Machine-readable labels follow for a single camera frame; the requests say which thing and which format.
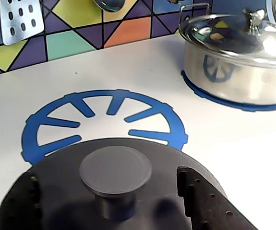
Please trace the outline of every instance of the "lid knob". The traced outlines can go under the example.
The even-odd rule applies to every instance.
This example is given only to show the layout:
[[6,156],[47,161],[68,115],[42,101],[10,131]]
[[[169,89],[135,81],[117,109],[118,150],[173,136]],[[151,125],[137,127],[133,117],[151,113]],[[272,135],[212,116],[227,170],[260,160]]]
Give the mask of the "lid knob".
[[251,11],[247,8],[244,8],[242,12],[244,13],[247,19],[246,31],[252,35],[259,34],[258,26],[262,23],[263,19],[267,16],[266,11],[264,9]]
[[136,149],[108,146],[88,154],[81,162],[80,177],[95,195],[100,215],[123,221],[135,212],[135,195],[151,177],[149,159]]

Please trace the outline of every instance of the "green tile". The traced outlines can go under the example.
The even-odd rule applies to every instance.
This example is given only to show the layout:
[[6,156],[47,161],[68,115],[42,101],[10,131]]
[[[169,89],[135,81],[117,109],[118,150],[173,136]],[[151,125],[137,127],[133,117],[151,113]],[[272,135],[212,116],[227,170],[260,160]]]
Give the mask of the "green tile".
[[96,50],[74,31],[47,35],[46,41],[49,61]]

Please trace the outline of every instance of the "colorful tile backsplash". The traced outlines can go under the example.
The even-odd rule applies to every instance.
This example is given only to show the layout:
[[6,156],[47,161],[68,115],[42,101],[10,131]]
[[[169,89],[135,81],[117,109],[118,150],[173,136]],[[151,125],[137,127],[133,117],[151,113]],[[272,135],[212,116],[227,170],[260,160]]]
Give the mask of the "colorful tile backsplash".
[[[209,2],[216,12],[241,12],[249,0],[184,0],[182,4]],[[265,0],[255,0],[264,5]],[[178,33],[180,5],[168,0],[126,0],[117,13],[98,8],[93,0],[41,0],[45,31],[12,46],[4,46],[0,33],[0,73],[124,43]],[[188,9],[184,18],[205,14]]]

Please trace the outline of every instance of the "black knob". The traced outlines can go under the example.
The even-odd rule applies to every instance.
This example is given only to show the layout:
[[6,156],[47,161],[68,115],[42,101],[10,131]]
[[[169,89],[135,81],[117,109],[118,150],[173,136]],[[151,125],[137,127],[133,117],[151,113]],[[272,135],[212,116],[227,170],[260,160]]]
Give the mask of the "black knob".
[[126,146],[109,146],[88,154],[80,165],[80,177],[95,195],[99,213],[123,221],[135,213],[136,192],[151,177],[149,159]]

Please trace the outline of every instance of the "white countertop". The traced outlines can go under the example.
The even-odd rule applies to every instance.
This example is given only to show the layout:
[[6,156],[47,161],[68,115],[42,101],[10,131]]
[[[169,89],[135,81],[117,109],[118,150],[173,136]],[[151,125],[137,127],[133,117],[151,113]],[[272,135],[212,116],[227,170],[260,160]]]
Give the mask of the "white countertop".
[[[123,89],[173,107],[188,135],[182,151],[214,174],[230,201],[259,230],[276,230],[276,111],[245,112],[200,98],[180,75],[183,52],[184,41],[171,35],[1,74],[0,202],[31,166],[21,155],[22,132],[30,115],[70,93]],[[109,116],[108,97],[85,101],[95,116],[86,119],[66,104],[49,116],[81,125],[40,126],[38,144],[77,134],[83,141],[130,137],[130,129],[169,132],[160,114],[132,123],[124,121],[148,108],[142,102],[126,98],[117,114]]]

